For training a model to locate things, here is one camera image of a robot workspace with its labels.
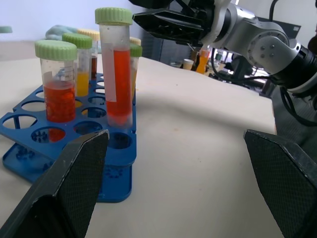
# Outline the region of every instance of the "light green cap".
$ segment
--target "light green cap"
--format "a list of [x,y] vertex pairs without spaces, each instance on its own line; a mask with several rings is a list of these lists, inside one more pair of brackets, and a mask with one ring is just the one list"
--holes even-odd
[[77,59],[77,47],[63,41],[40,40],[35,42],[35,55],[45,60],[71,61]]
[[142,46],[130,43],[130,57],[141,57],[142,56]]
[[116,23],[132,25],[132,12],[129,9],[117,7],[101,7],[95,10],[97,24]]
[[0,33],[12,33],[12,27],[0,26]]
[[62,40],[73,43],[78,49],[90,49],[93,46],[93,39],[90,36],[78,33],[64,33]]

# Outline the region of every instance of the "yellow cap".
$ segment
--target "yellow cap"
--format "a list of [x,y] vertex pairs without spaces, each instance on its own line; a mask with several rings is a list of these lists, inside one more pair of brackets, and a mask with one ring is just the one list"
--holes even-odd
[[99,31],[90,30],[90,29],[78,29],[78,34],[82,34],[85,36],[90,36],[94,41],[100,41],[100,33]]
[[136,44],[138,46],[141,46],[141,40],[138,38],[134,38],[130,36],[130,43]]

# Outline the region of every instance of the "white table surface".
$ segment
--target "white table surface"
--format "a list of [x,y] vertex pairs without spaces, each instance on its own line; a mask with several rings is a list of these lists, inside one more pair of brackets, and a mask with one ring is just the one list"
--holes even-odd
[[[98,72],[102,72],[101,58]],[[41,85],[38,59],[0,62],[0,116]],[[98,203],[88,238],[282,238],[243,132],[274,133],[269,99],[140,58],[133,189]],[[13,144],[0,136],[0,155]],[[0,226],[30,184],[0,164]]]

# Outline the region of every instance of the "blue test tube rack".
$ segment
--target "blue test tube rack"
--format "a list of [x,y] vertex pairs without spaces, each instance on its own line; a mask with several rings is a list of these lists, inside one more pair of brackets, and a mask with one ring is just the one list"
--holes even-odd
[[[105,94],[99,90],[105,88],[99,85],[103,82],[102,74],[97,74],[97,80],[90,81],[89,94],[76,97],[76,118],[67,123],[55,123],[46,120],[46,112],[30,112],[22,107],[27,103],[42,102],[37,94],[43,92],[40,86],[22,102],[0,119],[0,134],[13,140],[15,144],[3,156],[3,165],[33,183],[59,157],[64,146],[71,140],[90,132],[108,129],[110,140],[106,152],[103,184],[98,196],[98,202],[120,202],[125,200],[132,190],[132,164],[136,159],[136,107],[135,95],[132,102],[133,126],[122,130],[108,126],[106,120]],[[32,117],[35,121],[28,128],[20,128],[19,117]],[[3,124],[14,120],[15,128],[7,128]],[[51,143],[48,137],[50,128],[61,129],[65,137]]]

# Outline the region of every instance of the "red liquid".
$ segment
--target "red liquid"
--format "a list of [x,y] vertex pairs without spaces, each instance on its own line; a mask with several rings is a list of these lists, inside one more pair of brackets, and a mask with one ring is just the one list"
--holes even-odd
[[107,114],[117,125],[125,125],[132,113],[130,51],[113,51],[113,56],[116,102],[106,101]]
[[91,58],[91,80],[96,80],[97,78],[97,56],[92,56]]
[[[73,82],[54,81],[44,86],[46,118],[52,122],[68,122],[75,119],[75,87]],[[65,132],[49,129],[50,141],[61,140]]]

